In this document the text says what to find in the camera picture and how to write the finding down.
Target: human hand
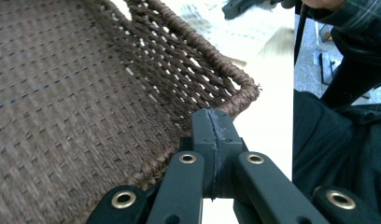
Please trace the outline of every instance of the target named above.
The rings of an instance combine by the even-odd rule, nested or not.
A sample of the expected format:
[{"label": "human hand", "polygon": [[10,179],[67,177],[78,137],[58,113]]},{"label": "human hand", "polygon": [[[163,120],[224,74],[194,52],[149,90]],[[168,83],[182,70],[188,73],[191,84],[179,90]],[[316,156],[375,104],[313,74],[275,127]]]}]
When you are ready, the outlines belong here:
[{"label": "human hand", "polygon": [[346,0],[302,0],[311,8],[327,8],[330,11],[338,10]]}]

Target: brown woven mesh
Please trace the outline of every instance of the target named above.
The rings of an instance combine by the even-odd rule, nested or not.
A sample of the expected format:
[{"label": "brown woven mesh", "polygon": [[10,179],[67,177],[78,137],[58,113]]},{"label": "brown woven mesh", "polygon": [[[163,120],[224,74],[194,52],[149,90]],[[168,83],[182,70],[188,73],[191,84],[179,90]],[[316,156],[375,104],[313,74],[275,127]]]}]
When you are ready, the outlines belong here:
[{"label": "brown woven mesh", "polygon": [[106,1],[0,0],[0,223],[84,222],[162,175],[193,111],[257,99],[169,8],[128,5],[131,21]]}]

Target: gray floor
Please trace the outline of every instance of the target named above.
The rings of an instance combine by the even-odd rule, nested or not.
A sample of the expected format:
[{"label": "gray floor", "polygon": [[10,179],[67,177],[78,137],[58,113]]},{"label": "gray floor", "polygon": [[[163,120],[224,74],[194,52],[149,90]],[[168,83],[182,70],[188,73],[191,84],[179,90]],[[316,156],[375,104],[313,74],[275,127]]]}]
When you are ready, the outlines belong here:
[{"label": "gray floor", "polygon": [[[295,29],[297,28],[299,16],[296,17]],[[330,27],[317,23],[313,20],[306,21],[303,34],[303,42],[298,62],[295,66],[294,85],[298,91],[311,91],[320,97],[327,89],[327,86],[321,83],[321,67],[318,61],[318,55],[322,51],[328,51],[332,59],[341,61],[342,55],[334,46],[332,41],[322,41],[319,33],[324,34]],[[360,97],[354,105],[381,103],[381,87],[370,91],[371,98]]]}]

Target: black pants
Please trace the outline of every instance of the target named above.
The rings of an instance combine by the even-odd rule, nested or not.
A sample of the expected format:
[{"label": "black pants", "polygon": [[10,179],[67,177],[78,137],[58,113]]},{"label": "black pants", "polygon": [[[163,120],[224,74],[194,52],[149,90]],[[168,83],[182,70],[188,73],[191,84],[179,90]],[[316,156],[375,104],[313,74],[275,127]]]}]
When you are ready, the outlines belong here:
[{"label": "black pants", "polygon": [[381,105],[332,110],[295,91],[292,172],[309,198],[318,186],[341,187],[381,213]]}]

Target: black cable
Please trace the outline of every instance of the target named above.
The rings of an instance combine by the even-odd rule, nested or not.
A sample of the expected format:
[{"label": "black cable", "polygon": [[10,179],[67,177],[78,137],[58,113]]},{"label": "black cable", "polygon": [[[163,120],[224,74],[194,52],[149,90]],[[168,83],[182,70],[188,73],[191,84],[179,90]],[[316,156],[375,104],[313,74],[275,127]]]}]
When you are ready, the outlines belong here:
[{"label": "black cable", "polygon": [[296,31],[294,64],[296,64],[296,61],[298,60],[298,55],[299,55],[299,51],[301,49],[301,44],[302,44],[304,25],[306,24],[306,19],[307,19],[307,14],[309,13],[309,9],[310,7],[308,7],[305,3],[302,3],[301,18],[299,19],[298,30]]}]

